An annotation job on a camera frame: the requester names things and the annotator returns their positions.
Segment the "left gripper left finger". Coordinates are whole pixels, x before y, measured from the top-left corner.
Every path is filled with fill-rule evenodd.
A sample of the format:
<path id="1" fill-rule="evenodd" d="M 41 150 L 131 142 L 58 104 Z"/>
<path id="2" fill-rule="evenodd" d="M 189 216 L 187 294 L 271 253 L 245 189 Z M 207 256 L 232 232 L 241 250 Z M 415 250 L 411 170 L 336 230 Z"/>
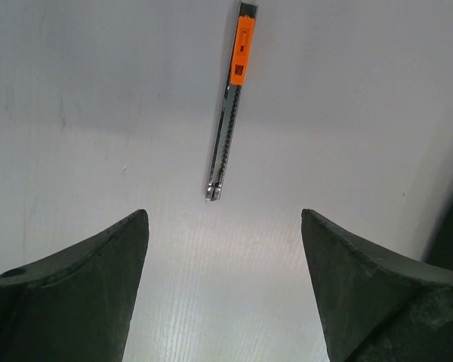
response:
<path id="1" fill-rule="evenodd" d="M 0 361 L 121 361 L 146 258 L 137 210 L 0 275 Z"/>

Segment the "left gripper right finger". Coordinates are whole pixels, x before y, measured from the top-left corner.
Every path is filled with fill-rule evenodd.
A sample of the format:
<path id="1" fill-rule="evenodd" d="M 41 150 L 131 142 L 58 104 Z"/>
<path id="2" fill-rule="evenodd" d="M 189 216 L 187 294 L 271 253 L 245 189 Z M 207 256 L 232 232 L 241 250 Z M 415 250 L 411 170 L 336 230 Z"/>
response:
<path id="1" fill-rule="evenodd" d="M 301 234 L 330 360 L 453 361 L 453 271 L 388 250 L 310 209 Z"/>

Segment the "small orange chisel bit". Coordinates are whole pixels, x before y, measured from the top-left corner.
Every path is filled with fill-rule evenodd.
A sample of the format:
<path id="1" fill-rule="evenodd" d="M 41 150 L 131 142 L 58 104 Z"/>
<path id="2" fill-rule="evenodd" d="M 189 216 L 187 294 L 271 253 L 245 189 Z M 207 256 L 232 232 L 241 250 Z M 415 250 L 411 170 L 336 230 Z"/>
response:
<path id="1" fill-rule="evenodd" d="M 250 60 L 258 5 L 240 1 L 230 63 L 211 156 L 205 200 L 220 199 L 230 156 L 242 87 Z"/>

